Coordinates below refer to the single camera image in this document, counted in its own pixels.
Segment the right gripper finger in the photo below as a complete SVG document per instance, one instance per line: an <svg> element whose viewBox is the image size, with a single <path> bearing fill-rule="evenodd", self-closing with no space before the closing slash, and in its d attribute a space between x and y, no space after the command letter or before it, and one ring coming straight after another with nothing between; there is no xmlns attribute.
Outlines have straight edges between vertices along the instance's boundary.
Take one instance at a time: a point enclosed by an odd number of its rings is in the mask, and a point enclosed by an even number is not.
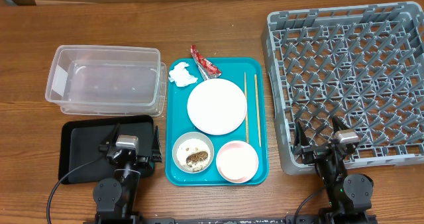
<svg viewBox="0 0 424 224"><path fill-rule="evenodd" d="M304 147L309 146L309 140L306 137L306 134L303 130L303 127L299 121L295 122L295 141L294 146L295 147Z"/></svg>
<svg viewBox="0 0 424 224"><path fill-rule="evenodd" d="M333 131L334 132L343 131L343 130L349 130L349 127L346 126L339 117L333 116L331 118L331 120L332 120Z"/></svg>

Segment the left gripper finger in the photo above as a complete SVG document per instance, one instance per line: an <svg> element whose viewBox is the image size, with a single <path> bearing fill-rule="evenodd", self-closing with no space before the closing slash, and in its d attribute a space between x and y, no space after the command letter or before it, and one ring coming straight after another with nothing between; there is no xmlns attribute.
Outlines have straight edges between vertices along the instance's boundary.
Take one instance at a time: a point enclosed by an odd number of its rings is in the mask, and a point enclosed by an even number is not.
<svg viewBox="0 0 424 224"><path fill-rule="evenodd" d="M160 146L160 139L158 133L158 126L154 130L154 138L152 141L151 151L152 151L152 161L153 162L162 162L162 151Z"/></svg>
<svg viewBox="0 0 424 224"><path fill-rule="evenodd" d="M106 145L114 145L116 143L117 137L119 136L120 126L121 124L117 123L112 131L107 135L105 138Z"/></svg>

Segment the food leftover piece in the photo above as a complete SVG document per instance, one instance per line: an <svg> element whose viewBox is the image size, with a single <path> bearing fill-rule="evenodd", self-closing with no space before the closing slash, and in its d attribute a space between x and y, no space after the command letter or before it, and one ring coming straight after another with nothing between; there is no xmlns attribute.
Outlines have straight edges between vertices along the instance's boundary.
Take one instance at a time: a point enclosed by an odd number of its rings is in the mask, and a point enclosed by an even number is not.
<svg viewBox="0 0 424 224"><path fill-rule="evenodd" d="M203 162L205 160L207 160L209 158L209 154L207 151L199 151L199 152L195 152L193 154L190 154L187 158L186 158L186 164L187 165L194 165L197 164L199 162Z"/></svg>

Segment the grey bowl with food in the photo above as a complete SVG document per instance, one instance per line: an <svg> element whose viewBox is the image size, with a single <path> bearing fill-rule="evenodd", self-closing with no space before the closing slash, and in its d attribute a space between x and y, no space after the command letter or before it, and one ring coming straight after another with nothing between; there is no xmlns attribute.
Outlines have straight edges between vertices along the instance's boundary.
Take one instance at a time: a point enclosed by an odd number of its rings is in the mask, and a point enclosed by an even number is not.
<svg viewBox="0 0 424 224"><path fill-rule="evenodd" d="M207 151L209 158L194 165L187 165L186 158L195 152ZM199 132L188 132L180 136L173 145L174 164L183 172L196 174L205 171L214 159L215 147L211 139Z"/></svg>

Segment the pink bowl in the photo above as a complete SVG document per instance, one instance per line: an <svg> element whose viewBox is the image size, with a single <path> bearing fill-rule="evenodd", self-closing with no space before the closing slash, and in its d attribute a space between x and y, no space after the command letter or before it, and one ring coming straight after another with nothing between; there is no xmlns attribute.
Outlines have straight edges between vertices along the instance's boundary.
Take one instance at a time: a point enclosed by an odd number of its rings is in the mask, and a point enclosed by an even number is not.
<svg viewBox="0 0 424 224"><path fill-rule="evenodd" d="M216 155L216 167L226 181L234 184L246 183L258 171L258 154L244 141L230 141L219 149Z"/></svg>

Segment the wooden chopstick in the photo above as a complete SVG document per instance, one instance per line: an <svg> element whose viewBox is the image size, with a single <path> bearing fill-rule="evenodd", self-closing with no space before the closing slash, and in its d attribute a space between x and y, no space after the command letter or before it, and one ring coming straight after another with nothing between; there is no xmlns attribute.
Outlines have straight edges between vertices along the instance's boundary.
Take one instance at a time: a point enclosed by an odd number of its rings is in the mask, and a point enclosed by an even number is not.
<svg viewBox="0 0 424 224"><path fill-rule="evenodd" d="M249 126L248 126L248 92L246 82L246 72L244 73L244 96L246 99L246 115L245 115L245 131L246 131L246 143L249 143Z"/></svg>
<svg viewBox="0 0 424 224"><path fill-rule="evenodd" d="M254 74L254 85L255 85L255 101L256 101L256 120L257 120L257 129L258 129L258 144L259 147L262 147L261 141L261 127L260 127L260 108L259 108L259 95L258 95L258 77L257 74Z"/></svg>

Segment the white round plate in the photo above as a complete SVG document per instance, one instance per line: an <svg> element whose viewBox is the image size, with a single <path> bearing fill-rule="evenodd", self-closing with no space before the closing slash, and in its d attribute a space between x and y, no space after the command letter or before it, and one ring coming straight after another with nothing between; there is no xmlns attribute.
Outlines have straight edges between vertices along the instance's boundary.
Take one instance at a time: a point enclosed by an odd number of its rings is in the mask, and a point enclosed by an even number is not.
<svg viewBox="0 0 424 224"><path fill-rule="evenodd" d="M187 99L187 114L194 126L204 133L231 133L245 120L244 92L229 80L206 80L191 91Z"/></svg>

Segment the white napkin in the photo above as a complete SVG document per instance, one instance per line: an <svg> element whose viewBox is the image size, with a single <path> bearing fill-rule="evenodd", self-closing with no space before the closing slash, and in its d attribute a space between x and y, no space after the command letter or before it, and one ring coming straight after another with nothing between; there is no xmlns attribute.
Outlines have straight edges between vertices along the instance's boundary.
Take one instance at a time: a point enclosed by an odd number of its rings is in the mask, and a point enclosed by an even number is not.
<svg viewBox="0 0 424 224"><path fill-rule="evenodd" d="M168 73L169 81L175 83L177 87L186 87L188 85L195 84L198 78L191 75L188 72L187 67L189 67L187 62L179 62L176 64Z"/></svg>

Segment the red foil wrapper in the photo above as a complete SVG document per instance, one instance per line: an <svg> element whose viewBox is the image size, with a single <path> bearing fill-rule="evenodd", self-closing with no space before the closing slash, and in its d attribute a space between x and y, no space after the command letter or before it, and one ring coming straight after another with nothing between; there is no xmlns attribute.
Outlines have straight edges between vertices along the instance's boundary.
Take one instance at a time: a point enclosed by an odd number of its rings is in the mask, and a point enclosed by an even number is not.
<svg viewBox="0 0 424 224"><path fill-rule="evenodd" d="M216 65L210 62L208 59L203 57L196 48L196 45L191 45L191 56L197 64L197 67L204 80L219 78L221 76L222 72L220 69L218 69L218 67L216 67Z"/></svg>

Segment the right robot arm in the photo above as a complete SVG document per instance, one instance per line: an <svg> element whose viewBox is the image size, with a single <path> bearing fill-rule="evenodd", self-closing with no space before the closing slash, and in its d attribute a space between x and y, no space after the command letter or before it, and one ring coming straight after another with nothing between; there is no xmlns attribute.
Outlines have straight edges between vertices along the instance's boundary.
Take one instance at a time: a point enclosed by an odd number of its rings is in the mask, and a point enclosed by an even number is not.
<svg viewBox="0 0 424 224"><path fill-rule="evenodd" d="M334 135L321 146L310 144L301 123L295 124L293 153L301 156L303 164L314 165L323 187L302 201L293 222L300 220L301 208L325 190L330 206L319 210L316 223L376 223L376 218L366 213L372 207L372 178L364 174L349 174L344 163L345 158L356 150L359 136L338 117L333 117L332 123Z"/></svg>

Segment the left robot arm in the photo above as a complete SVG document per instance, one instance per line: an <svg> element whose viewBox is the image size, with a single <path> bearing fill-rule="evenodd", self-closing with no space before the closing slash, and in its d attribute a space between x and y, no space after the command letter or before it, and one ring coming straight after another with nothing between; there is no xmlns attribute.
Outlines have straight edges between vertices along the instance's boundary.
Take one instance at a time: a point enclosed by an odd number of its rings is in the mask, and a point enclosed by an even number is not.
<svg viewBox="0 0 424 224"><path fill-rule="evenodd" d="M93 190L97 205L96 223L145 223L142 215L133 210L141 178L154 172L154 164L162 161L158 128L148 146L151 155L139 154L138 137L120 135L120 125L101 141L99 152L115 167L113 177L98 182Z"/></svg>

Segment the grey dishwasher rack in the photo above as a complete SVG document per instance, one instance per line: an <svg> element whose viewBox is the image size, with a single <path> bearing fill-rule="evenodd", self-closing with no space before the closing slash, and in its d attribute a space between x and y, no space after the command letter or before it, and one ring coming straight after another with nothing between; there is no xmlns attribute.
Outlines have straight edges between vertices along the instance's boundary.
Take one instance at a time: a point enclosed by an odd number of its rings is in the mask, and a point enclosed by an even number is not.
<svg viewBox="0 0 424 224"><path fill-rule="evenodd" d="M276 11L262 34L282 170L312 173L295 153L295 124L312 145L332 117L360 141L347 168L423 163L423 10L415 2Z"/></svg>

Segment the black tray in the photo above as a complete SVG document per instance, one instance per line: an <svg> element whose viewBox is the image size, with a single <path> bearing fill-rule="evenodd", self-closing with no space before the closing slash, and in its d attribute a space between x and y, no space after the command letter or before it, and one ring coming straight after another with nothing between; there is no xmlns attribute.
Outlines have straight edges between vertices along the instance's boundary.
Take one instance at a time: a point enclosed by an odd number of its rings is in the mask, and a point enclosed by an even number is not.
<svg viewBox="0 0 424 224"><path fill-rule="evenodd" d="M62 178L70 170L99 156L102 159L70 174L63 184L98 182L113 177L115 167L108 163L98 148L117 123L121 124L120 135L138 137L140 155L151 155L148 146L152 142L156 125L153 118L148 115L70 121L62 127L58 177Z"/></svg>

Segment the clear plastic bin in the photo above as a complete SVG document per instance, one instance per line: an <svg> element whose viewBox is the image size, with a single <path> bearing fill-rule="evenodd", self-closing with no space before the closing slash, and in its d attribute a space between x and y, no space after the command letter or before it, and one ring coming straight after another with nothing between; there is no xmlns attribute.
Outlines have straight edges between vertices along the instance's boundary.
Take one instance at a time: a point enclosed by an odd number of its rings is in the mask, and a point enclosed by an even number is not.
<svg viewBox="0 0 424 224"><path fill-rule="evenodd" d="M45 98L70 115L157 117L167 83L156 48L62 45L52 61Z"/></svg>

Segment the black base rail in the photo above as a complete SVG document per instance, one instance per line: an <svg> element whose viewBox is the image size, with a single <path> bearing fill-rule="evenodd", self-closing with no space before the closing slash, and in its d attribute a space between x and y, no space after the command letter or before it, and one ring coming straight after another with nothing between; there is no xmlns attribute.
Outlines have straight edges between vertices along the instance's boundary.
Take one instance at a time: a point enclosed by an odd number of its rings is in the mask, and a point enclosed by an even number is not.
<svg viewBox="0 0 424 224"><path fill-rule="evenodd" d="M318 215L299 215L294 221L293 215L287 215L282 218L247 218L247 219L174 219L168 218L143 218L132 216L126 219L101 219L87 221L87 223L106 224L106 223L140 223L140 224L319 224L324 223Z"/></svg>

